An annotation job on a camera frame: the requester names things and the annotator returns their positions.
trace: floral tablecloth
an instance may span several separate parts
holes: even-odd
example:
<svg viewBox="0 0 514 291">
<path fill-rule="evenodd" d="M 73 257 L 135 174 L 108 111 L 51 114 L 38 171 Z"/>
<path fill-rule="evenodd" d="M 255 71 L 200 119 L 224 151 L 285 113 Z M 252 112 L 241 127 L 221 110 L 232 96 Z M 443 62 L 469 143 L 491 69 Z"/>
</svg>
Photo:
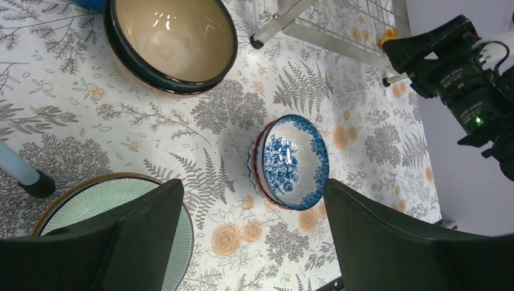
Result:
<svg viewBox="0 0 514 291">
<path fill-rule="evenodd" d="M 323 202 L 277 209 L 245 169 L 253 138 L 286 113 L 319 128 L 330 177 L 416 218 L 440 219 L 408 85 L 385 89 L 379 70 L 284 35 L 255 50 L 248 36 L 276 3 L 224 3 L 240 36 L 236 63 L 213 90 L 177 100 L 113 69 L 101 15 L 59 0 L 0 1 L 0 138 L 58 187 L 35 199 L 0 172 L 0 238 L 29 234 L 60 193 L 85 179 L 181 178 L 195 246 L 178 290 L 315 290 L 340 276 Z"/>
</svg>

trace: bowl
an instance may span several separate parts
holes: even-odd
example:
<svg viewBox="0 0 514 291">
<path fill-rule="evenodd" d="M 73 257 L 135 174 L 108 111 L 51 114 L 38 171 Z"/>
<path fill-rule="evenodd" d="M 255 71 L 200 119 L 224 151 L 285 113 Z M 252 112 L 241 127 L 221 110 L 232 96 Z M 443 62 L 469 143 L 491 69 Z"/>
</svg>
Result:
<svg viewBox="0 0 514 291">
<path fill-rule="evenodd" d="M 256 146 L 258 182 L 278 204 L 307 210 L 323 196 L 329 155 L 316 127 L 299 115 L 285 115 L 264 130 Z"/>
<path fill-rule="evenodd" d="M 84 181 L 66 191 L 41 216 L 33 235 L 74 224 L 129 202 L 158 187 L 162 182 L 135 173 L 115 173 Z M 193 225 L 182 205 L 172 251 L 162 284 L 175 290 L 182 281 L 193 253 Z"/>
<path fill-rule="evenodd" d="M 255 191 L 259 195 L 261 195 L 264 199 L 266 199 L 269 203 L 271 203 L 271 204 L 273 204 L 273 205 L 275 205 L 275 206 L 277 206 L 277 207 L 279 207 L 281 209 L 290 210 L 289 208 L 286 208 L 286 207 L 278 204 L 278 202 L 276 202 L 271 197 L 269 197 L 269 195 L 266 194 L 266 192 L 262 188 L 262 185 L 260 185 L 260 183 L 258 181 L 259 178 L 257 176 L 257 170 L 255 169 L 255 167 L 256 167 L 256 163 L 255 163 L 255 149 L 256 149 L 256 144 L 260 140 L 261 136 L 262 136 L 262 132 L 260 132 L 257 135 L 257 137 L 255 138 L 255 141 L 251 144 L 250 149 L 248 150 L 246 169 L 248 170 L 248 178 L 250 180 L 250 184 L 255 189 Z"/>
<path fill-rule="evenodd" d="M 217 83 L 237 54 L 234 23 L 220 0 L 112 0 L 124 50 L 176 86 Z"/>
<path fill-rule="evenodd" d="M 105 34 L 109 41 L 109 52 L 113 60 L 115 70 L 126 80 L 156 94 L 158 96 L 171 96 L 184 98 L 184 95 L 197 95 L 214 88 L 219 82 L 196 87 L 176 86 L 173 83 L 163 80 L 151 74 L 143 64 L 138 62 L 121 43 L 115 26 L 112 23 L 110 10 L 111 0 L 106 2 L 104 12 Z"/>
</svg>

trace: floral pattern bowl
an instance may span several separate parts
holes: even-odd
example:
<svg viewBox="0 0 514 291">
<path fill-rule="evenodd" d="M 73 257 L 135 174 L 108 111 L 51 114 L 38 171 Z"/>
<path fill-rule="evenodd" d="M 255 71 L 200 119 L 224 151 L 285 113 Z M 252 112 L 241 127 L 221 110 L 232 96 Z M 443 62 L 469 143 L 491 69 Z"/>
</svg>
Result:
<svg viewBox="0 0 514 291">
<path fill-rule="evenodd" d="M 321 134 L 307 119 L 285 115 L 270 124 L 255 149 L 257 183 L 272 200 L 307 210 L 323 196 L 329 155 Z"/>
<path fill-rule="evenodd" d="M 264 130 L 266 130 L 268 127 L 270 127 L 273 123 L 274 123 L 274 121 L 268 123 L 264 127 Z M 273 205 L 275 205 L 275 206 L 277 206 L 277 207 L 279 207 L 281 209 L 290 210 L 289 208 L 280 205 L 279 202 L 273 200 L 273 198 L 270 197 L 270 195 L 267 194 L 264 191 L 261 183 L 259 182 L 259 176 L 257 174 L 256 163 L 255 163 L 255 154 L 256 154 L 256 149 L 257 149 L 256 145 L 259 142 L 259 140 L 261 139 L 263 133 L 264 133 L 264 131 L 260 132 L 257 135 L 257 137 L 255 138 L 254 142 L 251 144 L 250 149 L 248 150 L 246 167 L 247 167 L 247 170 L 248 170 L 248 177 L 249 177 L 249 180 L 250 180 L 250 184 L 255 189 L 255 191 L 259 195 L 261 195 L 264 199 L 266 199 L 269 203 L 271 203 L 271 204 L 273 204 Z"/>
</svg>

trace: metal leg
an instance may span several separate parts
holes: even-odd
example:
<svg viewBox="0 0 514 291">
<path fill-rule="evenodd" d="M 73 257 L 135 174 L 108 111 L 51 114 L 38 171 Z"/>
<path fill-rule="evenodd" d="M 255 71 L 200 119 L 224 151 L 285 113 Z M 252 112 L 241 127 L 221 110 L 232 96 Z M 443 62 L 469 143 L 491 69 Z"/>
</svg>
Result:
<svg viewBox="0 0 514 291">
<path fill-rule="evenodd" d="M 260 49 L 279 31 L 281 31 L 287 24 L 294 21 L 302 12 L 314 4 L 316 0 L 299 0 L 283 15 L 273 16 L 273 19 L 266 23 L 259 31 L 250 37 L 250 43 L 256 49 Z"/>
<path fill-rule="evenodd" d="M 453 230 L 458 230 L 457 228 L 457 222 L 455 221 L 452 221 L 452 220 L 439 220 L 438 222 L 435 222 L 434 223 L 435 226 L 441 226 L 441 227 L 444 227 L 445 229 L 453 229 Z"/>
<path fill-rule="evenodd" d="M 384 78 L 382 79 L 382 82 L 384 83 L 384 86 L 389 87 L 392 84 L 400 82 L 405 79 L 407 79 L 407 74 L 403 73 L 401 75 L 392 76 L 391 78 Z"/>
</svg>

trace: black camera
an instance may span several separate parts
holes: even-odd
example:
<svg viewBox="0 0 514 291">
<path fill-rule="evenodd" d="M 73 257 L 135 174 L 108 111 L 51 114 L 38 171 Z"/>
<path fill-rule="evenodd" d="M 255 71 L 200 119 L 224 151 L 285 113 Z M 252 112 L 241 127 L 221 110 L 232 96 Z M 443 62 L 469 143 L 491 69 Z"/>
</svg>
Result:
<svg viewBox="0 0 514 291">
<path fill-rule="evenodd" d="M 499 41 L 480 42 L 475 27 L 461 15 L 422 35 L 386 41 L 383 49 L 393 68 L 406 73 L 423 98 L 439 96 L 467 136 L 459 145 L 491 149 L 482 152 L 499 161 L 503 174 L 514 181 L 514 67 L 501 76 L 499 66 L 509 47 Z M 484 70 L 482 49 L 495 42 L 506 55 L 495 68 Z M 429 59 L 434 53 L 436 58 Z"/>
</svg>

